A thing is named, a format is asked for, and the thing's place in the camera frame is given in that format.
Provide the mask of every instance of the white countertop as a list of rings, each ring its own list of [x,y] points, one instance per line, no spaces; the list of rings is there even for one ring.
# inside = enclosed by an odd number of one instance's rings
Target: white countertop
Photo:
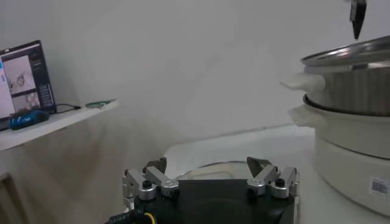
[[[166,175],[175,178],[210,163],[246,161],[247,156],[268,159],[281,169],[294,166],[300,172],[300,223],[390,223],[390,218],[350,201],[324,182],[312,165],[313,147],[314,130],[295,126],[179,144],[165,153]]]
[[[0,131],[0,150],[6,150],[24,144],[25,142],[47,135],[53,131],[57,131],[61,128],[88,119],[89,117],[111,110],[118,105],[118,101],[114,101],[101,108],[81,108],[62,114],[53,114],[50,115],[49,120],[30,127],[15,131],[10,129]]]

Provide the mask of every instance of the yellow cable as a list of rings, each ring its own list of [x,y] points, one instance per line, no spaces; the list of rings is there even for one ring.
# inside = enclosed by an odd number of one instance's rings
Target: yellow cable
[[[154,216],[148,212],[145,212],[144,215],[148,216],[152,220],[152,224],[156,224]]]

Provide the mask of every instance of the black screw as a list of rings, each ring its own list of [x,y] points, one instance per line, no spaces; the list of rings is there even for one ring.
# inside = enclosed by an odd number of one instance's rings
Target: black screw
[[[284,187],[285,184],[286,184],[286,182],[284,181],[284,179],[281,179],[281,178],[279,178],[279,179],[277,179],[277,180],[275,181],[275,185],[276,185],[277,187]]]
[[[152,188],[152,182],[150,180],[144,180],[142,182],[142,188],[143,189],[150,189],[150,188]]]

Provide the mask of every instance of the white steamer base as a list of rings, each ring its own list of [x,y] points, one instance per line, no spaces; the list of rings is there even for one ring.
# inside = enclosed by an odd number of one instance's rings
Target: white steamer base
[[[314,164],[351,200],[390,216],[390,159],[356,153],[316,137]]]
[[[329,142],[367,155],[390,159],[390,117],[360,116],[302,105],[289,110],[297,126],[312,127]]]

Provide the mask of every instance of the laptop screen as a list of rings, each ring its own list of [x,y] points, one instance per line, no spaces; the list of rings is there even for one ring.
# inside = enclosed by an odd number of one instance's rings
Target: laptop screen
[[[0,121],[23,110],[55,111],[40,41],[0,52]]]

